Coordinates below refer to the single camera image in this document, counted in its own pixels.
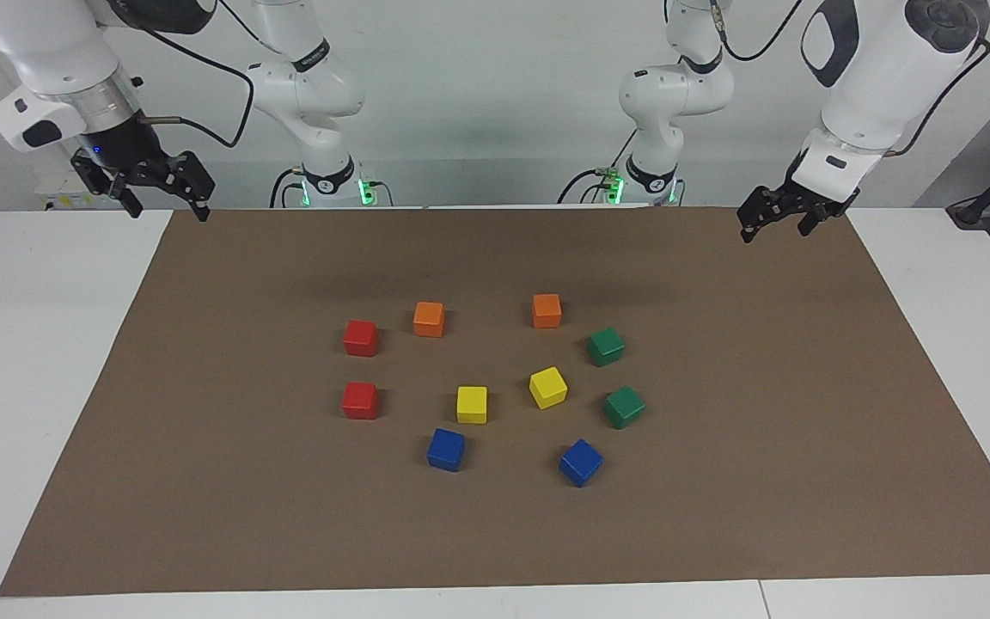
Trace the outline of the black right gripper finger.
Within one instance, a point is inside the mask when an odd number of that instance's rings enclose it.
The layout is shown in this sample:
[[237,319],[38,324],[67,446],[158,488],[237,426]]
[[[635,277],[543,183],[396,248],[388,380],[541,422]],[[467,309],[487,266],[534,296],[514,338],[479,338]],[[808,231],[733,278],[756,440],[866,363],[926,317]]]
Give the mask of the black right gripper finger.
[[113,166],[99,164],[98,153],[93,148],[77,148],[70,157],[70,164],[88,192],[118,201],[131,218],[138,218],[143,212],[143,204],[133,187],[141,187],[143,177],[138,169],[146,158],[145,151],[130,148],[108,154],[113,157]]
[[179,156],[151,158],[150,179],[153,187],[185,201],[198,222],[207,222],[216,181],[196,153],[184,151]]

